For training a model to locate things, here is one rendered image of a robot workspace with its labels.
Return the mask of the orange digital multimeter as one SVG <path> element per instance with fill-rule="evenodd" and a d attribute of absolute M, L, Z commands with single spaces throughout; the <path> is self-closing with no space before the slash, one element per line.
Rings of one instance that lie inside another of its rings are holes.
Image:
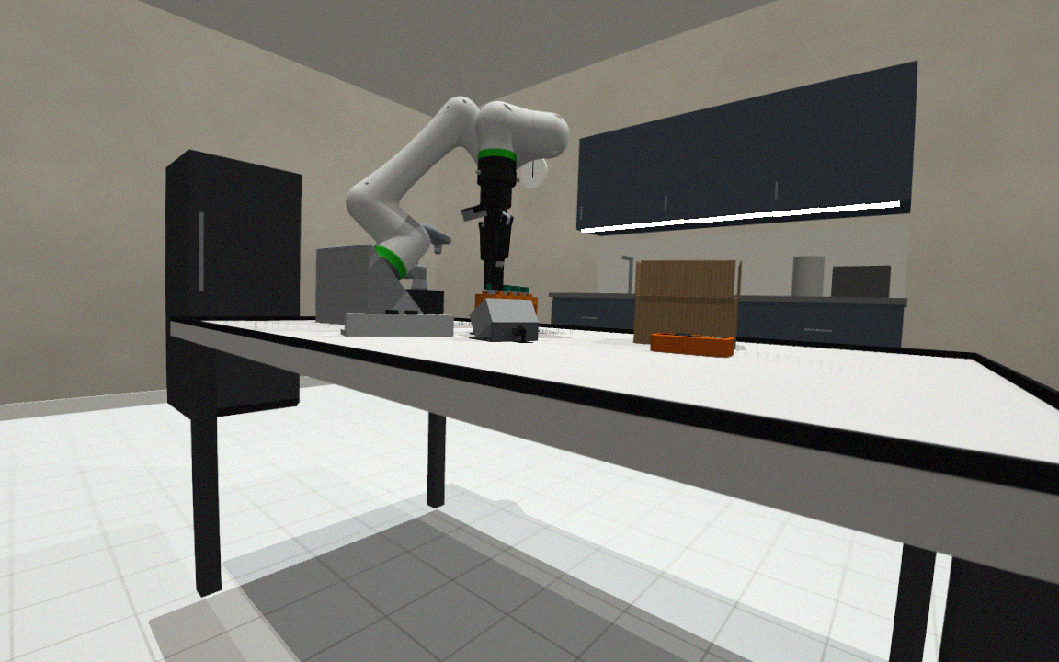
<path fill-rule="evenodd" d="M 733 356 L 733 337 L 695 336 L 692 334 L 652 334 L 650 350 L 726 358 Z"/>

